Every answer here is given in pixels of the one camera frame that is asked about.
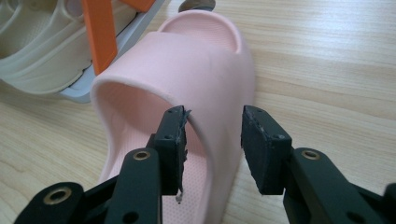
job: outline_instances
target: pink slipper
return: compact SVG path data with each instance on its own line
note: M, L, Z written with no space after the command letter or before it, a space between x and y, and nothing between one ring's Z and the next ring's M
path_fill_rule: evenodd
M237 170L243 105L253 103L254 66L238 29L192 10L147 34L92 85L108 155L100 181L117 175L130 150L144 147L163 112L191 110L183 202L163 197L164 223L219 223Z

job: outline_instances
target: wooden table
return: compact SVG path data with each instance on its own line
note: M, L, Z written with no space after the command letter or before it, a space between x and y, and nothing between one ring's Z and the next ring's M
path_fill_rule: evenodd
M177 13L166 1L148 31ZM255 60L255 105L376 193L396 182L396 3L222 0ZM0 223L61 181L97 183L106 138L90 104L0 84ZM287 223L281 196L261 196L241 160L223 223Z

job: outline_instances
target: screw hole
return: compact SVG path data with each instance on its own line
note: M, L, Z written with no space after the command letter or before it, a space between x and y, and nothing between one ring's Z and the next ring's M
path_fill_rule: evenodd
M313 161L317 161L320 159L320 155L317 152L311 151L311 150L304 150L302 152L302 155L304 157L306 157L307 159L313 160Z
M353 222L355 223L366 223L366 220L364 219L364 217L362 217L361 215L357 214L357 213L353 213L353 212L347 212L346 216Z
M147 151L139 151L134 154L134 159L137 161L145 160L149 157L149 153Z
M135 223L139 219L139 215L136 212L129 212L125 214L122 218L124 223L130 224Z
M48 193L44 198L44 204L54 205L61 203L72 195L72 190L68 187L60 187Z
M51 200L55 201L55 200L60 200L60 199L62 199L62 197L64 197L65 195L66 195L66 192L64 192L64 191L58 191L58 192L53 193L51 196L49 196L49 198L50 198Z

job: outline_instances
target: black metal part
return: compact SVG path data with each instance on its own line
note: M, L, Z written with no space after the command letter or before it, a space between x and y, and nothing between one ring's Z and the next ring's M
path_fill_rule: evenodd
M17 217L15 223L80 223L85 213L84 191L77 183L64 182L41 190Z
M187 150L190 111L168 109L147 147L129 152L120 174L84 193L76 183L40 191L16 223L162 223L162 195L177 195Z
M162 223L159 156L155 149L129 152L122 164L105 223Z
M288 141L276 141L277 133ZM290 223L396 223L396 184L381 197L349 183L325 154L294 150L286 132L258 107L244 108L241 145L261 194L286 189Z
M297 148L290 169L309 209L310 223L382 222L325 154Z
M245 105L241 145L260 194L283 194L282 164L292 150L285 130L264 110Z
M186 112L182 105L168 109L153 136L153 148L160 155L163 195L176 195L179 190L183 191L182 177L187 159L185 125L189 114L190 111Z

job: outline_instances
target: orange handle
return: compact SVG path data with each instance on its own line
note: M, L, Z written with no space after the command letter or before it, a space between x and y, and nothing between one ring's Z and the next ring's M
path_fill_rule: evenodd
M155 0L121 0L139 12L148 12Z
M116 31L110 0L82 0L93 69L99 75L117 55Z

